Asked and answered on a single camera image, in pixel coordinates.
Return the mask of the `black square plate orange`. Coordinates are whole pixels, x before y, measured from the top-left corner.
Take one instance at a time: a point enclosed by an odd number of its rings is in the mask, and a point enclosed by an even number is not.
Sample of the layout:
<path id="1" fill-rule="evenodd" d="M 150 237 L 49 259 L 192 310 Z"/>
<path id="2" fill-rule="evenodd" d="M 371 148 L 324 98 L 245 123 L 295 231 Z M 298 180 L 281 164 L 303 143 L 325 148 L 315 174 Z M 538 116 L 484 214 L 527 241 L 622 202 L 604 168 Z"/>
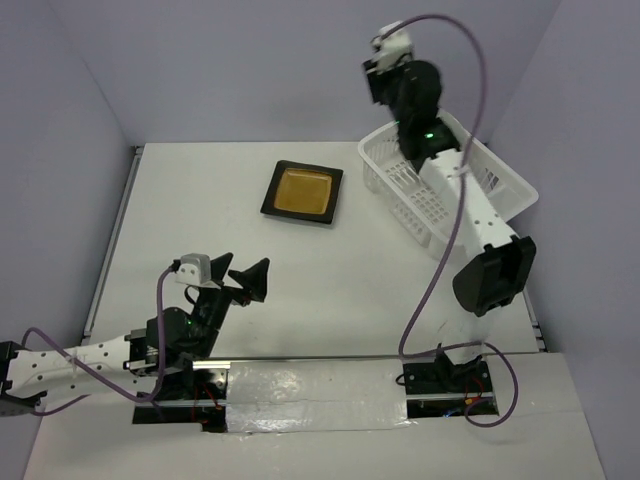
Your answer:
<path id="1" fill-rule="evenodd" d="M 331 225 L 343 175 L 341 169 L 280 160 L 275 165 L 260 212 Z"/>

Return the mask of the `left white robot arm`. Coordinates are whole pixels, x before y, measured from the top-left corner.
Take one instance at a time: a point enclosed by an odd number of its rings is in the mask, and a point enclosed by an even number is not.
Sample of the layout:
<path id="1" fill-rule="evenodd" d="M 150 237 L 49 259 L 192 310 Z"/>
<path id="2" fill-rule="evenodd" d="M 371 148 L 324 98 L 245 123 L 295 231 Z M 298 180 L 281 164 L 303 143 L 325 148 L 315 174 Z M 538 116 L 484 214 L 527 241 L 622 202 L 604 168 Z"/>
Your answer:
<path id="1" fill-rule="evenodd" d="M 114 339 L 63 348 L 31 327 L 25 335 L 47 350 L 3 342 L 2 416 L 44 417 L 108 392 L 151 407 L 202 392 L 220 408 L 229 367 L 209 356 L 231 307 L 265 301 L 270 267 L 263 258 L 233 270 L 232 259 L 192 253 L 174 260 L 157 280 L 155 316 Z"/>

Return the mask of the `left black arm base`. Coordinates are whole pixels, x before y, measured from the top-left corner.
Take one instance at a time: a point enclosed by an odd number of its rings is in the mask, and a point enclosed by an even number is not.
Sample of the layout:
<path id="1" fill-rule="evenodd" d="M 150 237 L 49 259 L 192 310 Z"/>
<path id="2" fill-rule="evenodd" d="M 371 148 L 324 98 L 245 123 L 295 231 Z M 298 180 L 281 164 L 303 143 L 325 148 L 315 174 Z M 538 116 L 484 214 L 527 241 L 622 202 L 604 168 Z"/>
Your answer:
<path id="1" fill-rule="evenodd" d="M 132 424 L 194 424 L 203 432 L 226 433 L 230 368 L 228 360 L 208 359 L 167 376 L 152 403 L 135 406 Z"/>

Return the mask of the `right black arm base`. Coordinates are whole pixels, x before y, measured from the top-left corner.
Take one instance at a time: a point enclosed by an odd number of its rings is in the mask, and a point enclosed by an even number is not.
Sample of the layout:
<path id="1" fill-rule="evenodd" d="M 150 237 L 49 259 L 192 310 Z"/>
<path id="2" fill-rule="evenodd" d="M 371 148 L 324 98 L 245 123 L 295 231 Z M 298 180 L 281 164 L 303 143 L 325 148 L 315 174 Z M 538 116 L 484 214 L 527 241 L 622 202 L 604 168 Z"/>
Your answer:
<path id="1" fill-rule="evenodd" d="M 497 416 L 493 384 L 488 364 L 481 357 L 454 365 L 444 353 L 433 359 L 409 362 L 395 382 L 404 388 L 407 417 L 463 417 L 472 406 L 471 416 Z"/>

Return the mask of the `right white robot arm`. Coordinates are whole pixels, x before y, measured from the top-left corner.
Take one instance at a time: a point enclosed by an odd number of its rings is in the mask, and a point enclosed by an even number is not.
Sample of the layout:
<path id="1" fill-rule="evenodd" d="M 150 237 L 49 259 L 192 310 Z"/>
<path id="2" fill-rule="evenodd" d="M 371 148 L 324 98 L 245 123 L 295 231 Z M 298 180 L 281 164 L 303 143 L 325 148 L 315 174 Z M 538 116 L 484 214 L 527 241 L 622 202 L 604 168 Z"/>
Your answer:
<path id="1" fill-rule="evenodd" d="M 432 347 L 402 357 L 442 352 L 437 384 L 456 391 L 468 363 L 484 349 L 498 310 L 524 290 L 536 255 L 529 236 L 509 225 L 538 199 L 535 189 L 440 106 L 438 69 L 404 54 L 389 66 L 363 64 L 372 100 L 392 114 L 359 142 L 366 187 L 379 195 L 410 236 L 438 262 L 426 293 L 448 289 L 454 311 L 436 321 Z"/>

